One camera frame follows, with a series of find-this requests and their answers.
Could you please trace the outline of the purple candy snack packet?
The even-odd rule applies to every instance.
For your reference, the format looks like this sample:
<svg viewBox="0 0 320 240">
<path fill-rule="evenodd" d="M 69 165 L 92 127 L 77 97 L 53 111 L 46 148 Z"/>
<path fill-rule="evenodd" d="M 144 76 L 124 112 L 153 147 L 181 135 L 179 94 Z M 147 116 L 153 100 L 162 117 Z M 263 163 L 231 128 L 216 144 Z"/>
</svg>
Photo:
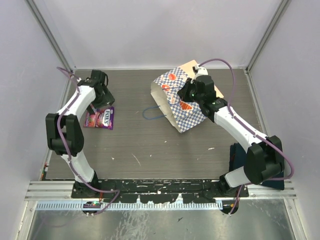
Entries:
<svg viewBox="0 0 320 240">
<path fill-rule="evenodd" d="M 97 109 L 96 113 L 90 114 L 89 112 L 85 115 L 84 127 L 85 128 L 101 128 L 113 130 L 114 128 L 114 115 L 115 108 L 110 106 L 106 109 Z"/>
</svg>

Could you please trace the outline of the checkered paper bag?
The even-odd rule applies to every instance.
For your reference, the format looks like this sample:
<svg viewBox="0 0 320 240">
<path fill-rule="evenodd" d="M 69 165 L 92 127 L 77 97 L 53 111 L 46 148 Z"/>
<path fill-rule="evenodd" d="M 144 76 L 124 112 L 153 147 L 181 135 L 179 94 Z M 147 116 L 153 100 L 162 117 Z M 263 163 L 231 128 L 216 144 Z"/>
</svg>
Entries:
<svg viewBox="0 0 320 240">
<path fill-rule="evenodd" d="M 216 89 L 212 77 L 202 75 L 194 77 L 193 66 L 198 65 L 191 60 L 183 65 L 163 73 L 150 86 L 150 94 L 157 106 L 179 133 L 199 125 L 206 118 L 214 121 L 214 114 L 227 106 L 224 96 Z M 196 82 L 199 102 L 184 102 L 177 92 L 187 82 Z"/>
</svg>

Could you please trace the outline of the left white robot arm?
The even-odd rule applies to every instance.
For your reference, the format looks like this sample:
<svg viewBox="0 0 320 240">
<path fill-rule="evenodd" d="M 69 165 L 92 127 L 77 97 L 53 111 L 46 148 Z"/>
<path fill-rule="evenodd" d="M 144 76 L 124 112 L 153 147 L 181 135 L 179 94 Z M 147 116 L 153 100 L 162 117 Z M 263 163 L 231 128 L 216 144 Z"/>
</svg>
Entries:
<svg viewBox="0 0 320 240">
<path fill-rule="evenodd" d="M 113 129 L 115 99 L 108 89 L 109 78 L 96 69 L 86 79 L 61 67 L 58 70 L 75 86 L 75 92 L 58 112 L 45 117 L 47 145 L 69 166 L 75 179 L 74 187 L 82 190 L 88 198 L 95 198 L 106 191 L 85 156 L 80 120 L 85 117 L 84 126 L 87 128 Z"/>
</svg>

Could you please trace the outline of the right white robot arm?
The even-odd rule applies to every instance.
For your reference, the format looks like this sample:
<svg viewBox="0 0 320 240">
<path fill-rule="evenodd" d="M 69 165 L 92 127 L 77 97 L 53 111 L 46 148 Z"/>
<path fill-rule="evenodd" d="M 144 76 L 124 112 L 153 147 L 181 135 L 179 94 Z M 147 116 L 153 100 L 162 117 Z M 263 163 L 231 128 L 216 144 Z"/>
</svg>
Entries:
<svg viewBox="0 0 320 240">
<path fill-rule="evenodd" d="M 223 196 L 231 197 L 237 187 L 259 185 L 285 170 L 281 140 L 262 134 L 237 116 L 225 99 L 217 97 L 209 75 L 188 78 L 177 94 L 186 103 L 198 104 L 205 117 L 225 129 L 245 150 L 244 165 L 219 177 L 218 189 Z"/>
</svg>

